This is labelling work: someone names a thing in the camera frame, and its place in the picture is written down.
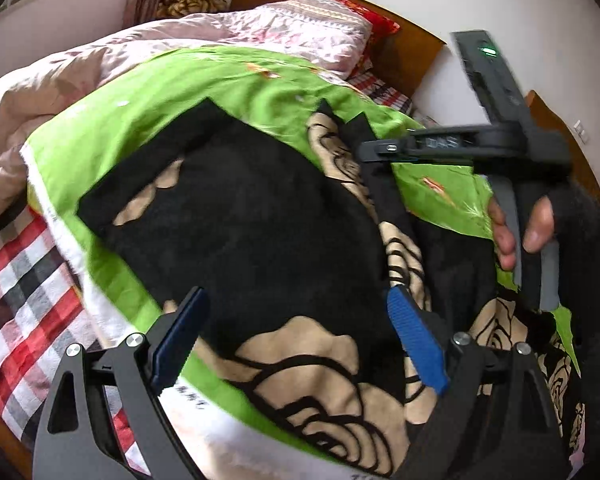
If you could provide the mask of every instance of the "plaid sheet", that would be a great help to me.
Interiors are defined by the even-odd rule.
[[[371,72],[353,76],[347,82],[369,96],[376,104],[389,106],[405,115],[409,115],[411,112],[413,107],[411,99],[378,79]]]
[[[100,348],[76,280],[23,194],[0,216],[0,415],[29,449],[62,354],[73,342]],[[146,472],[117,390],[106,393],[129,465]]]

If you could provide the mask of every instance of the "human hand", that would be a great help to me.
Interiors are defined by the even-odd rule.
[[[503,270],[513,270],[516,265],[516,240],[505,224],[504,211],[494,197],[489,200],[487,212],[491,218],[493,241],[496,243],[500,267]],[[554,228],[554,210],[551,201],[549,197],[543,196],[531,211],[522,247],[527,253],[537,253],[554,236]]]

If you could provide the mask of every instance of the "wooden headboard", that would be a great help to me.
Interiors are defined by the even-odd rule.
[[[230,10],[254,9],[284,0],[231,0]],[[365,0],[350,0],[394,20],[400,31],[379,41],[371,52],[373,72],[380,79],[411,97],[445,44],[423,28]]]
[[[567,140],[573,163],[574,179],[600,202],[600,185],[596,175],[569,127],[542,101],[535,90],[526,95],[525,101],[538,126],[547,130],[558,130]]]

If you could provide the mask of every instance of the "metal screw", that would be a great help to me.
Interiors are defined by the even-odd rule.
[[[142,341],[144,341],[144,336],[136,332],[135,334],[132,334],[126,338],[126,345],[131,347],[140,346]]]
[[[531,354],[531,346],[529,346],[527,343],[518,343],[516,345],[516,352],[518,352],[520,355],[529,355]]]
[[[69,357],[73,357],[74,355],[78,355],[80,350],[82,350],[82,347],[78,343],[72,343],[66,348],[66,354]]]
[[[460,346],[467,346],[471,342],[471,336],[467,332],[456,332],[454,334],[454,343]]]

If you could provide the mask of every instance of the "pink comforter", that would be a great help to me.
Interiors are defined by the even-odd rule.
[[[0,78],[0,214],[26,186],[19,149],[41,124],[147,59],[175,48],[237,44],[304,57],[345,78],[370,23],[332,0],[290,0],[253,10],[192,14],[117,32]]]

